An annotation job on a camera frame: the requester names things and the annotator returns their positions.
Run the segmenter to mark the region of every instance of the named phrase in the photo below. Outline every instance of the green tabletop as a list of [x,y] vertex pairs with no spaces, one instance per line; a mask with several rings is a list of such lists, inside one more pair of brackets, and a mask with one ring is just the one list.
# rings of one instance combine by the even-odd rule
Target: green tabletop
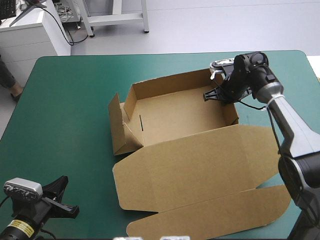
[[[284,85],[286,99],[320,133],[320,86],[303,52],[270,51],[270,67]],[[69,177],[63,202],[79,205],[77,219],[50,219],[45,229],[58,238],[102,239],[126,235],[131,221],[148,212],[122,210],[112,167],[108,103],[116,92],[124,101],[132,83],[208,68],[236,52],[95,55],[40,58],[0,141],[0,184],[14,177],[42,185]],[[252,97],[245,102],[261,106]],[[241,124],[269,126],[266,111],[236,104]],[[282,183],[276,175],[264,186]],[[1,191],[0,199],[5,195]],[[286,238],[299,214],[291,203],[276,222],[228,238]],[[11,203],[0,209],[0,229],[11,221]]]

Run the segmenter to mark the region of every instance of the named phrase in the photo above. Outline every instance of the white cabinet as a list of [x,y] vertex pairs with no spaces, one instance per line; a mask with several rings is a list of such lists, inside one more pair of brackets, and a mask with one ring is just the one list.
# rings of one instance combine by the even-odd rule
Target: white cabinet
[[11,27],[9,24],[14,17],[0,25],[1,59],[22,85],[27,82],[38,58],[71,54],[71,46],[64,39],[63,34],[66,33],[52,1],[47,0],[44,5],[58,20],[63,33],[52,16],[39,8],[32,10]]

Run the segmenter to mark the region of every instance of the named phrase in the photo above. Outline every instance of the cardboard box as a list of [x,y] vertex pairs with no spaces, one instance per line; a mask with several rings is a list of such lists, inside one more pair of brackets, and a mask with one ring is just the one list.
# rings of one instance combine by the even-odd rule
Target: cardboard box
[[132,85],[109,105],[120,206],[157,212],[127,227],[129,236],[206,240],[267,225],[290,203],[284,185],[256,189],[278,172],[269,127],[238,125],[234,104],[203,100],[208,69]]
[[210,75],[203,69],[138,82],[124,103],[116,94],[108,106],[113,153],[237,124],[234,104],[204,102]]

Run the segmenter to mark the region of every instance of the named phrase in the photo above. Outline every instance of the white floor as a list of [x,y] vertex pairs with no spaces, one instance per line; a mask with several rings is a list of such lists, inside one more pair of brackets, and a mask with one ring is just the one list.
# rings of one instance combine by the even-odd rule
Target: white floor
[[[87,0],[91,15],[111,10],[109,1]],[[320,56],[320,0],[147,0],[150,33],[142,24],[101,26],[72,49],[73,55],[301,50]],[[123,0],[125,13],[140,0]],[[84,29],[72,32],[74,40]],[[320,57],[310,58],[320,77]],[[14,110],[0,88],[0,137]]]

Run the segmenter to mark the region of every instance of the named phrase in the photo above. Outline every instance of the shoe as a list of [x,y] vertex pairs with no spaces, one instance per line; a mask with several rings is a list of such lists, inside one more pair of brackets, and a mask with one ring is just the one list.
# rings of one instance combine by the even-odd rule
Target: shoe
[[17,96],[14,96],[12,93],[10,93],[10,95],[11,95],[12,99],[17,103],[17,102],[19,102],[19,99],[20,99],[22,93],[20,93]]

